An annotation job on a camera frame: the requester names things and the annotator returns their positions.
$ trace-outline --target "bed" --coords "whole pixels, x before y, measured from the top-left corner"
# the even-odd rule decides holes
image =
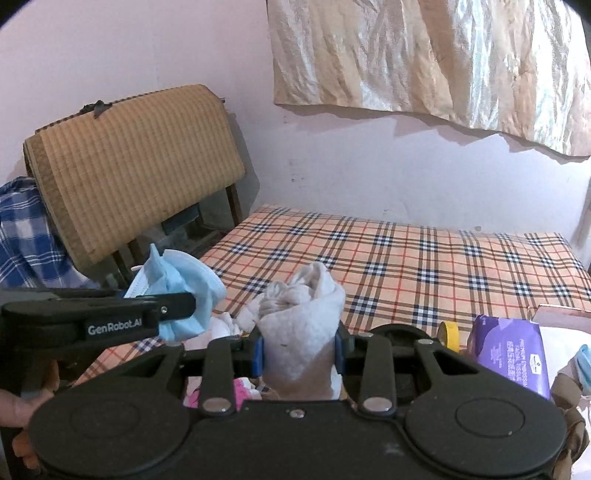
[[[347,292],[352,332],[402,322],[435,335],[455,320],[465,345],[473,318],[529,318],[540,303],[591,310],[591,278],[557,233],[484,235],[263,206],[201,260],[228,289],[215,313],[235,316],[273,280],[322,262]],[[107,349],[84,381],[158,346]]]

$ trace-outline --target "finger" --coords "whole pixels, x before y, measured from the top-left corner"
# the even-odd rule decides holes
[[[23,431],[13,438],[12,450],[17,457],[33,455],[33,448],[31,447],[31,442],[29,442],[27,432]]]
[[[28,455],[22,459],[22,462],[28,469],[34,470],[39,467],[39,459],[36,455]]]
[[[60,388],[60,369],[57,366],[57,361],[52,360],[47,366],[42,388],[46,388],[52,392]]]
[[[23,400],[6,390],[0,390],[0,426],[25,427],[33,412],[51,397],[53,392],[47,389],[41,390],[37,397],[30,400]]]

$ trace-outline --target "purple tissue box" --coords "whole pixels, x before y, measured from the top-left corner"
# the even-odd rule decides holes
[[[537,323],[479,315],[468,337],[467,353],[479,364],[550,398],[544,344]]]

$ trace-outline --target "rolled white cloth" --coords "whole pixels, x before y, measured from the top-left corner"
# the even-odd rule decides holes
[[[271,283],[240,311],[240,328],[251,331],[258,325],[261,331],[263,380],[281,400],[339,398],[335,333],[344,306],[343,287],[323,264],[314,262],[287,283]]]

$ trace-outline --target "white wall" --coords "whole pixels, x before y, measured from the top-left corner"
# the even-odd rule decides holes
[[[19,173],[34,128],[84,103],[204,83],[235,114],[248,208],[560,232],[591,261],[591,161],[431,117],[275,106],[262,0],[37,1],[0,31],[0,65],[0,180]],[[226,208],[223,194],[204,203],[214,222]]]

